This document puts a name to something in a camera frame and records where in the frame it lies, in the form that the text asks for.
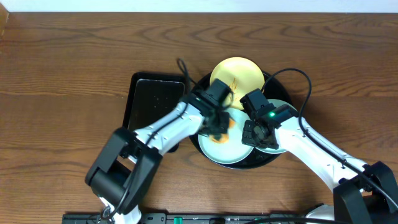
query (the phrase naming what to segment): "orange object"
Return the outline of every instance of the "orange object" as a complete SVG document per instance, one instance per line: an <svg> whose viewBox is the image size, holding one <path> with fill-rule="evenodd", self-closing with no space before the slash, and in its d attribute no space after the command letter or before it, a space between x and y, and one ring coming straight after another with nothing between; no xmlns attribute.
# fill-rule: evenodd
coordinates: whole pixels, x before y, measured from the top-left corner
<svg viewBox="0 0 398 224"><path fill-rule="evenodd" d="M232 118L229 118L228 129L232 128L235 124L236 124L236 122ZM214 135L210 135L210 139L213 142L215 142L215 143L223 144L223 143L227 143L228 142L229 137L228 137L228 134L221 134L220 140L217 140L217 139L214 138Z"/></svg>
<svg viewBox="0 0 398 224"><path fill-rule="evenodd" d="M215 142L215 143L221 143L221 144L223 144L223 143L228 142L229 137L228 137L228 134L221 134L220 140L217 140L217 139L214 138L214 135L211 135L211 136L210 136L210 139L211 139L213 142Z"/></svg>

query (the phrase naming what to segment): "white plate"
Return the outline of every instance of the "white plate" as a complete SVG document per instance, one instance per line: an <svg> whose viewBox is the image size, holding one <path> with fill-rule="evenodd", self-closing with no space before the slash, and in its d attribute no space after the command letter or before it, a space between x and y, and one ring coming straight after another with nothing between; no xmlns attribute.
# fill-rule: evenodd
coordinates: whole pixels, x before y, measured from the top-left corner
<svg viewBox="0 0 398 224"><path fill-rule="evenodd" d="M288 103L286 103L285 101L282 101L282 100L271 99L271 100L268 100L268 102L274 104L274 106L277 107L277 108L282 106L282 105L285 105L285 104L287 104L287 105L289 105L289 106L294 108L294 106L292 106L292 105L290 105L290 104L288 104ZM287 152L287 150L281 149L280 147L278 147L278 149L271 149L271 148L261 149L261 148L257 147L256 149L258 149L258 150L260 150L262 152L265 152L265 153L269 153L269 154L280 154L280 153Z"/></svg>
<svg viewBox="0 0 398 224"><path fill-rule="evenodd" d="M220 164L233 164L246 158L253 150L252 146L242 144L244 122L249 116L240 110L229 108L226 110L235 125L228 129L228 142L224 144L213 142L209 137L199 135L199 146L203 153L212 161Z"/></svg>

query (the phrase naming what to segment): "white wall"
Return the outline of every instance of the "white wall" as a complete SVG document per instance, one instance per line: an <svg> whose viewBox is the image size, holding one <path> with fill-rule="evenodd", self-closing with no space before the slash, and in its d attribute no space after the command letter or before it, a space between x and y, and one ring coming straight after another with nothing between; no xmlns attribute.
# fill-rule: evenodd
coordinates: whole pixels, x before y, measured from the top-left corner
<svg viewBox="0 0 398 224"><path fill-rule="evenodd" d="M398 12L398 0L0 0L10 12Z"/></svg>

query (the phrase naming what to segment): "black tray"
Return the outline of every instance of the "black tray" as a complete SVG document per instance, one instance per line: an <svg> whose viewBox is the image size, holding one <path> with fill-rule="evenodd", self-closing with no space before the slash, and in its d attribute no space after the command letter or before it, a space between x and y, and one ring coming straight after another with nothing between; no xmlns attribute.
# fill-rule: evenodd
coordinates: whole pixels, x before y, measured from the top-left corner
<svg viewBox="0 0 398 224"><path fill-rule="evenodd" d="M203 77L199 82L198 86L193 87L193 90L196 90L200 88L201 86L203 89L207 89L210 85L210 76L211 73ZM264 96L266 96L267 99L277 99L277 100L283 100L287 103L290 103L292 105L292 100L290 99L289 94L287 93L286 89L280 84L275 78L272 79L268 84L267 84L267 91L265 92ZM189 137L191 139L192 144L198 149L202 155L207 157L203 151L200 149L199 142L198 142L198 134L195 134L193 136ZM235 162L233 164L220 164L218 162L215 162L211 159L212 162L231 169L252 169L252 168L257 168L263 165L266 165L276 159L280 154L269 154L262 152L256 148L253 149L253 151L243 160L239 162Z"/></svg>
<svg viewBox="0 0 398 224"><path fill-rule="evenodd" d="M157 90L157 92L156 92L155 90L148 88L148 91L150 93L148 95L156 93L156 95L159 96L159 98L168 97L168 100L169 101L171 100L170 102L168 102L168 104L170 104L170 105L168 106L168 108L158 107L156 109L153 108L153 111L141 113L139 115L139 117L140 118L144 117L145 120L147 120L147 124L143 124L140 127L132 128L129 126L129 123L130 123L130 119L133 119L133 118L131 118L131 116L132 116L131 112L132 112L134 98L139 100L140 102L153 100L153 99L149 99L147 94L135 95L137 83L140 79L145 79L145 80L149 80L149 81L153 80L156 82L157 81L166 81L166 82L164 82L165 83L164 85L167 85L170 82L182 83L184 86L183 93L187 93L187 89L185 88L186 79L185 79L185 77L183 77L181 75L172 75L172 74L166 74L166 73L151 73L151 72L135 73L131 77L129 96L127 98L126 110L124 112L124 118L123 118L123 127L127 128L130 131L133 131L136 128L144 128L147 125L150 125L153 122L156 122L158 119L162 118L163 116L167 115L169 112L171 112L174 109L174 106L177 105L178 101L183 96L183 94L177 96L176 94L173 94L172 92L170 92L169 89L167 91L162 91L162 92L159 92L159 90ZM175 145L173 148L171 148L171 150L169 152L174 152L177 150L177 148L178 148L178 144Z"/></svg>

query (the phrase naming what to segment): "black plate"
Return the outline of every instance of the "black plate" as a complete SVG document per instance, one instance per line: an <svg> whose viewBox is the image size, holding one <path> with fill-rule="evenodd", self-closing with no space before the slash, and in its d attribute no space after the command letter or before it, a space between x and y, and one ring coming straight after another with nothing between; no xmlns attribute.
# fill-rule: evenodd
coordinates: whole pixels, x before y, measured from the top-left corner
<svg viewBox="0 0 398 224"><path fill-rule="evenodd" d="M198 86L201 86L203 89L207 89L210 85L210 76L211 73L203 77L199 82ZM267 99L277 99L277 100L283 100L287 103L290 103L292 105L292 100L290 99L289 94L287 93L286 89L280 84L275 78L272 79L268 84L267 84L267 91L265 92L264 96L266 96ZM189 137L191 139L192 144L198 149L202 155L207 157L203 151L200 149L199 142L198 142L198 134L195 134L193 136ZM235 162L233 164L220 164L218 162L215 162L211 159L212 162L231 169L252 169L252 168L257 168L263 165L266 165L276 159L280 154L269 154L262 152L256 148L253 149L253 151L243 160L239 162Z"/></svg>
<svg viewBox="0 0 398 224"><path fill-rule="evenodd" d="M134 131L156 122L175 108L186 91L183 76L135 73L131 77L123 126ZM177 148L178 144L169 152L174 152Z"/></svg>

